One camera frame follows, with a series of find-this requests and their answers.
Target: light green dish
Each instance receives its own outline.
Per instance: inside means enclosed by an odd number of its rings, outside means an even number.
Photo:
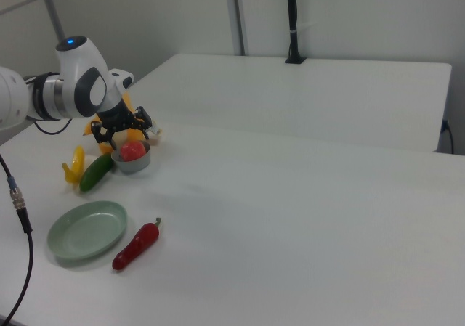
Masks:
[[[111,201],[94,201],[61,216],[50,229],[47,244],[56,257],[89,258],[115,244],[126,224],[123,206]]]

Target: yellow object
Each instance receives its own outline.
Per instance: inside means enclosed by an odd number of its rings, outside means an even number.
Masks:
[[[79,183],[81,181],[82,174],[84,173],[84,157],[84,149],[79,145],[74,150],[71,168],[69,168],[66,163],[62,164],[63,170],[65,170],[65,180],[67,183]]]
[[[131,99],[129,98],[129,93],[127,91],[123,94],[123,101],[131,112],[135,111],[134,107],[132,107]],[[99,119],[98,115],[95,115],[93,119],[86,124],[86,127],[84,128],[84,136],[92,134],[92,130],[90,128],[92,121],[101,120]],[[113,139],[117,145],[123,145],[126,142],[139,141],[145,138],[142,131],[136,129],[127,129],[124,131],[116,132],[113,135]],[[99,143],[99,149],[102,154],[112,153],[113,151],[113,148],[107,142]]]

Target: white table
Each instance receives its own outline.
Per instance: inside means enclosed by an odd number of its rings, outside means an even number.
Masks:
[[[162,121],[432,152],[450,70],[441,63],[288,65],[271,57],[180,54],[133,92]]]
[[[163,66],[132,90],[136,105]],[[61,162],[82,144],[33,127],[0,147],[28,204],[33,278],[26,325],[462,325],[465,160],[461,156],[302,139],[160,119],[144,171],[106,176],[89,194]],[[27,266],[27,240],[2,187],[1,313]],[[74,266],[47,232],[76,205],[113,200],[129,226],[106,254]],[[110,262],[155,217],[160,240],[122,273]]]

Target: black pole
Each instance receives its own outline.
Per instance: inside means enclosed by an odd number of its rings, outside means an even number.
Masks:
[[[305,57],[299,55],[299,45],[297,44],[297,0],[288,0],[289,31],[291,34],[291,48],[286,63],[301,64]]]

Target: green zucchini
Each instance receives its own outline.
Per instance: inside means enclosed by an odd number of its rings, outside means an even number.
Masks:
[[[89,165],[82,175],[79,189],[82,192],[91,190],[103,176],[113,167],[113,159],[110,153],[99,156],[92,164]]]

